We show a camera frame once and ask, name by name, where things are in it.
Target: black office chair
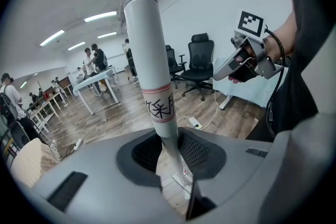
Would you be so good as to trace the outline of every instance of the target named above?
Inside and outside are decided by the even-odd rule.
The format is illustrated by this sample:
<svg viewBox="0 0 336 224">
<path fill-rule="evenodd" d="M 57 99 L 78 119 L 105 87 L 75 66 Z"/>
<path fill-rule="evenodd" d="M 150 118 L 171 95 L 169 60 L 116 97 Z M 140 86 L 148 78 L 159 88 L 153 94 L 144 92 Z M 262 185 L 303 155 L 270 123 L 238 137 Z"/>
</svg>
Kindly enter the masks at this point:
<svg viewBox="0 0 336 224">
<path fill-rule="evenodd" d="M 177 64 L 177 62 L 175 60 L 174 49 L 172 49 L 171 46 L 166 45 L 166 52 L 167 52 L 167 57 L 168 57 L 169 73 L 172 76 L 172 81 L 174 82 L 175 88 L 177 89 L 176 80 L 185 81 L 184 79 L 180 78 L 179 75 L 176 75 L 176 73 L 179 73 L 181 71 L 185 71 L 186 62 L 183 61 L 183 56 L 184 55 L 180 55 L 181 62 L 179 64 Z"/>
<path fill-rule="evenodd" d="M 202 96 L 201 100 L 204 101 L 205 98 L 201 88 L 213 90 L 212 84 L 204 81 L 210 79 L 213 74 L 211 57 L 214 42 L 209 40 L 207 33 L 194 35 L 191 41 L 192 42 L 188 44 L 190 53 L 189 70 L 183 72 L 180 77 L 185 80 L 193 81 L 195 86 L 182 93 L 182 96 L 185 96 L 187 92 L 197 89 Z"/>
</svg>

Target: black cap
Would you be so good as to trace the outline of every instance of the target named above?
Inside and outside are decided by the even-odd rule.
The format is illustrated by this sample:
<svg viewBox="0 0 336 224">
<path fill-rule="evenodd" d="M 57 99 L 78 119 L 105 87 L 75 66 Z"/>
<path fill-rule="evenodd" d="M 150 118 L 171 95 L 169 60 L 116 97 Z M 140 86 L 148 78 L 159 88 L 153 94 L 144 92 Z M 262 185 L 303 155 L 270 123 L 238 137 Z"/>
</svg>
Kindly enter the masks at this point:
<svg viewBox="0 0 336 224">
<path fill-rule="evenodd" d="M 1 83 L 5 81 L 5 79 L 10 79 L 10 75 L 8 73 L 4 73 L 1 77 Z"/>
</svg>

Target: fluorescent light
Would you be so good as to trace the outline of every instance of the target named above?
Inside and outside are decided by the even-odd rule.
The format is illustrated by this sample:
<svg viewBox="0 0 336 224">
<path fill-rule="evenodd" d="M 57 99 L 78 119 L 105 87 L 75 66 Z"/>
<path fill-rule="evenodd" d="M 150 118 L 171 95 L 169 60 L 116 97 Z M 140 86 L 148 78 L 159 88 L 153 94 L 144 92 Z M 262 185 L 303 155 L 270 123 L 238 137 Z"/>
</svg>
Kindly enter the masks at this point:
<svg viewBox="0 0 336 224">
<path fill-rule="evenodd" d="M 112 33 L 108 33 L 108 34 L 105 34 L 105 35 L 99 36 L 98 38 L 109 37 L 109 36 L 113 36 L 113 35 L 116 35 L 116 34 L 117 34 L 117 32 L 112 32 Z"/>
<path fill-rule="evenodd" d="M 79 46 L 82 46 L 82 45 L 84 45 L 84 44 L 85 44 L 85 42 L 81 42 L 81 43 L 79 43 L 79 44 L 77 44 L 77 45 L 72 46 L 72 47 L 69 48 L 68 50 L 73 50 L 73 49 L 75 49 L 75 48 L 77 48 L 77 47 L 79 47 Z"/>
<path fill-rule="evenodd" d="M 44 46 L 46 43 L 52 41 L 54 38 L 57 38 L 58 36 L 64 34 L 63 30 L 58 31 L 56 34 L 53 34 L 51 37 L 48 37 L 45 41 L 43 41 L 40 46 Z"/>
<path fill-rule="evenodd" d="M 100 18 L 114 16 L 114 15 L 117 15 L 117 12 L 106 12 L 106 13 L 102 13 L 102 14 L 98 14 L 98 15 L 94 15 L 92 17 L 86 18 L 86 19 L 84 19 L 84 21 L 86 21 L 88 23 L 92 20 L 97 20 L 97 19 L 100 19 Z"/>
<path fill-rule="evenodd" d="M 22 89 L 22 88 L 26 85 L 26 83 L 27 83 L 27 81 L 25 81 L 25 82 L 21 85 L 20 89 Z"/>
</svg>

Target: wooden floor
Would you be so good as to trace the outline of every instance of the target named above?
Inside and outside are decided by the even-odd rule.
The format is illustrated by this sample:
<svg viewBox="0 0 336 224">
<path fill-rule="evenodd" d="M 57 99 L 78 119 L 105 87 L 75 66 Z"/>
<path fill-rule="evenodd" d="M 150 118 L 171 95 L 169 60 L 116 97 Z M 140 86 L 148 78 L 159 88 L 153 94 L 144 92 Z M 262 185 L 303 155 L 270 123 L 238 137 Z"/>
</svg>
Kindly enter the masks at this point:
<svg viewBox="0 0 336 224">
<path fill-rule="evenodd" d="M 53 116 L 49 121 L 50 133 L 48 137 L 51 140 L 57 140 L 57 149 L 61 158 L 69 146 L 76 143 L 77 139 L 85 134 L 83 131 L 88 131 L 83 139 L 87 145 L 95 141 L 153 127 L 144 104 L 140 85 L 133 84 L 132 77 L 130 80 L 128 77 L 127 71 L 119 73 L 120 83 L 113 88 L 117 98 L 121 101 L 118 104 L 113 104 L 114 100 L 109 93 L 99 98 L 96 97 L 94 90 L 86 88 L 81 91 L 92 111 L 95 111 L 91 117 L 79 97 L 69 96 L 66 107 L 62 106 L 61 111 L 56 108 L 59 118 Z M 178 82 L 178 89 L 174 89 L 177 119 L 183 116 L 195 117 L 202 126 L 206 126 L 216 112 L 217 105 L 214 93 L 204 90 L 205 101 L 202 102 L 197 90 L 182 97 L 181 94 L 185 90 L 185 83 L 182 81 Z M 216 92 L 218 104 L 221 104 L 225 98 L 223 94 Z M 264 109 L 259 106 L 233 98 L 224 111 L 218 109 L 217 116 L 205 131 L 245 139 L 263 113 Z M 179 126 L 192 127 L 188 119 L 181 119 L 178 124 Z M 161 176 L 163 196 L 177 211 L 184 215 L 188 200 L 184 199 L 184 190 L 171 178 L 174 170 L 165 150 L 159 158 L 156 173 Z"/>
</svg>

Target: beige cushion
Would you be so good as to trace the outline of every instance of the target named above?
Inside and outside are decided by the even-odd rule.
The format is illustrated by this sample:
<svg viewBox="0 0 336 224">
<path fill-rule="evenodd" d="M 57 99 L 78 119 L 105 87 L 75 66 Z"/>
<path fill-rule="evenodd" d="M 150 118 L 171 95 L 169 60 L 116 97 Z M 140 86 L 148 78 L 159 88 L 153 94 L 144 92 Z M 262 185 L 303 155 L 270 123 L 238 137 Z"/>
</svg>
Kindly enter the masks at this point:
<svg viewBox="0 0 336 224">
<path fill-rule="evenodd" d="M 27 143 L 17 154 L 10 171 L 16 180 L 33 187 L 45 172 L 58 163 L 60 163 L 58 152 L 36 138 Z"/>
</svg>

